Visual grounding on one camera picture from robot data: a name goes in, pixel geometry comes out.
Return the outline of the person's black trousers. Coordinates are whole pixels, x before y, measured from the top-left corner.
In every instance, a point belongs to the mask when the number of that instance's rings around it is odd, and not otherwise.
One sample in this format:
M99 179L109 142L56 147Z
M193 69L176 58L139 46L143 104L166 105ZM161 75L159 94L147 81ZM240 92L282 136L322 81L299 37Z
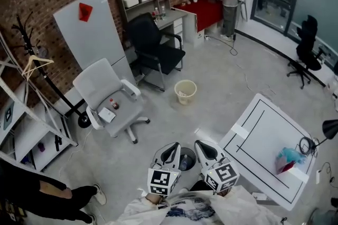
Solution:
M208 184L206 184L203 180L197 181L191 188L190 191L209 191L212 190Z

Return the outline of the person's white printed shirt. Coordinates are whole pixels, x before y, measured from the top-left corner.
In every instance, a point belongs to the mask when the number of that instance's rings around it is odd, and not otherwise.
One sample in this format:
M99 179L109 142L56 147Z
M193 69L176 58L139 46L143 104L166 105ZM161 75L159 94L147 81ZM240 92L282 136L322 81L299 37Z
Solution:
M168 212L161 225L224 225L206 195L183 192L167 201Z

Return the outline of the teal plastic bag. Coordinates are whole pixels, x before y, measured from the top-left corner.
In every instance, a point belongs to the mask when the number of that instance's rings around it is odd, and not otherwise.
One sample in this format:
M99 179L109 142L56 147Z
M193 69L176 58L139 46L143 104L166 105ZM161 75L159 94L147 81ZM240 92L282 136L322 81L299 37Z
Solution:
M307 160L307 156L300 153L293 148L284 147L276 157L276 162L282 162L283 164L294 163L304 164Z

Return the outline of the black coat rack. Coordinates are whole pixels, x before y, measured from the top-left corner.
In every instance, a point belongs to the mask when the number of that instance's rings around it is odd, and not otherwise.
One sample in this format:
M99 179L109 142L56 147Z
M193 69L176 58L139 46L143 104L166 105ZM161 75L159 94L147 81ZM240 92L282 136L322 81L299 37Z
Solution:
M33 33L33 28L31 28L30 34L27 34L26 31L26 24L30 18L30 16L33 14L31 12L24 24L22 24L20 16L16 15L17 24L12 25L13 30L18 30L23 38L24 45L22 46L24 50L27 51L28 55L35 55L35 52L33 50L33 45L31 43L31 37ZM91 125L89 116L86 112L80 112L76 106L74 106L66 97L65 95L56 87L56 85L52 82L52 80L48 77L47 73L43 70L43 67L38 69L40 75L43 77L45 82L52 88L52 90L61 98L62 101L65 102L65 104L70 108L71 112L74 112L78 115L78 125L81 128L87 128Z

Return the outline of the red diamond sticker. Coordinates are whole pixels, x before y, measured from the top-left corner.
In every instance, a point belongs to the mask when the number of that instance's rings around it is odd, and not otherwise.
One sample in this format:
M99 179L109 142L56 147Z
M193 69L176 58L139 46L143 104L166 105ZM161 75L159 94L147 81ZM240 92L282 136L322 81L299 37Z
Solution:
M84 3L79 3L79 20L83 22L88 22L93 7Z

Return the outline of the flat white box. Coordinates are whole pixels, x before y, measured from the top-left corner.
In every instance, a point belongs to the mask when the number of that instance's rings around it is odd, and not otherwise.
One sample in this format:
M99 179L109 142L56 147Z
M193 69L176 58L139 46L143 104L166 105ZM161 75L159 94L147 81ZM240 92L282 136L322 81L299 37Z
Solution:
M110 123L116 117L116 115L106 107L103 107L98 115L107 123Z

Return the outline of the white grey office chair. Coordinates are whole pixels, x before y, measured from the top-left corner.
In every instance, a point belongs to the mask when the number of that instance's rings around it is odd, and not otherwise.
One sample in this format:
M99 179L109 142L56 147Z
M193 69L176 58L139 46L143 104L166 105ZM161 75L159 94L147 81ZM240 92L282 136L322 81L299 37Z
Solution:
M87 103L86 113L94 129L104 129L112 137L126 132L133 144L138 142L132 125L151 121L142 116L144 102L141 91L128 80L119 79L107 59L100 59L88 66L74 79L73 85ZM119 104L119 109L113 109L110 98ZM98 115L103 107L116 115L110 123Z

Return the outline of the square patterned tag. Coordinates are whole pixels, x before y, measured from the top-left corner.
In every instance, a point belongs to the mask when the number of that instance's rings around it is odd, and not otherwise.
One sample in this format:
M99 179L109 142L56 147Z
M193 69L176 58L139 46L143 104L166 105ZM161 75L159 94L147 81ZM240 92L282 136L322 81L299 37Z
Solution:
M13 118L13 108L14 108L14 102L12 102L5 110L4 114L4 124L3 129L6 130L10 123L12 122Z

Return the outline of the clear plastic bottle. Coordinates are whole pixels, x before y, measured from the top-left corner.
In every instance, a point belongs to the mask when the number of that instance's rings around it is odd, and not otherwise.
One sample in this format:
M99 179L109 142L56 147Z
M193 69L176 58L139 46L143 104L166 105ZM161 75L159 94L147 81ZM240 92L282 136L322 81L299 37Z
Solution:
M180 163L180 170L181 171L187 170L188 162L189 162L188 156L185 154L183 156L182 160L181 160L181 163Z

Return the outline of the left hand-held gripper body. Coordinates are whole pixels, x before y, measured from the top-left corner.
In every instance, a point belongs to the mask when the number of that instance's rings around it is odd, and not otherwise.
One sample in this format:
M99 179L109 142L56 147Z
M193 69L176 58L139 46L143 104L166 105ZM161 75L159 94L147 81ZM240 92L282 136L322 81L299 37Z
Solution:
M148 193L169 196L178 184L180 176L180 170L162 167L157 163L152 164L151 168L148 169Z

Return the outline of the cream plastic basket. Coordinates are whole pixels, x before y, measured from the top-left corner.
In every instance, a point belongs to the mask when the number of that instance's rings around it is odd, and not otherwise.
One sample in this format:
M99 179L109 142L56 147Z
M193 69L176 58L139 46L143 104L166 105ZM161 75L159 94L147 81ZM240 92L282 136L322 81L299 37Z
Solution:
M174 86L174 92L180 104L188 105L192 102L197 91L196 84L191 80L181 80Z

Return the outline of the black mesh waste bin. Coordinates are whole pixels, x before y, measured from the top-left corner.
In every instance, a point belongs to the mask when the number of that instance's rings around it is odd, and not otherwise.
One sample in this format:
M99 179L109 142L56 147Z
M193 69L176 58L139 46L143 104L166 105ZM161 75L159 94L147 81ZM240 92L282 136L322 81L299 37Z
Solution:
M185 154L188 156L188 159L189 159L187 170L186 170L186 171L188 171L195 166L196 155L195 155L195 152L193 152L190 148L182 147L181 148L180 163L181 163L181 160L182 160L182 158Z

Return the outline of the black visitor chair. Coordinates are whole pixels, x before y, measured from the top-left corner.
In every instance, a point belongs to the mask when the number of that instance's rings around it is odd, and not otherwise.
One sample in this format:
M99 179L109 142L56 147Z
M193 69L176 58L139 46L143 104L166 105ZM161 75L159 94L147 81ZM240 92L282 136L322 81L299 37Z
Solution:
M139 70L147 68L159 72L162 85L157 86L145 81L150 86L158 90L165 91L164 75L168 75L173 70L181 71L185 51L182 47L182 38L174 33L161 31L150 13L144 13L129 21L126 25L126 34L137 55L136 63ZM162 37L174 38L179 42L179 47L175 48L161 43Z

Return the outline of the grey desk with hutch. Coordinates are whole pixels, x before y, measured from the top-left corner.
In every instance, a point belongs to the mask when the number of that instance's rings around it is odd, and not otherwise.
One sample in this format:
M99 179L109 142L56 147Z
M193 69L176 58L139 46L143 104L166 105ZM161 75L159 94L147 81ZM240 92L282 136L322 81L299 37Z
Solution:
M131 8L125 9L123 0L116 0L120 17L123 25L123 47L128 49L131 47L130 42L127 40L125 32L126 24L138 17L141 14L149 13L150 15L158 16L155 18L155 23L160 30L167 27L175 28L183 21L183 17L186 13L182 11L175 11L171 7L170 0L139 0L139 4Z

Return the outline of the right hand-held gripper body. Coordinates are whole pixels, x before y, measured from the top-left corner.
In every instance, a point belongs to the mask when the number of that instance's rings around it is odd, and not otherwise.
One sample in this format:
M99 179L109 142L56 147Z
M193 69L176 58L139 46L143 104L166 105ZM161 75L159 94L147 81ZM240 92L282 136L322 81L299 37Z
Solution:
M201 170L205 183L215 192L223 192L233 187L240 173L234 161L222 158L212 166Z

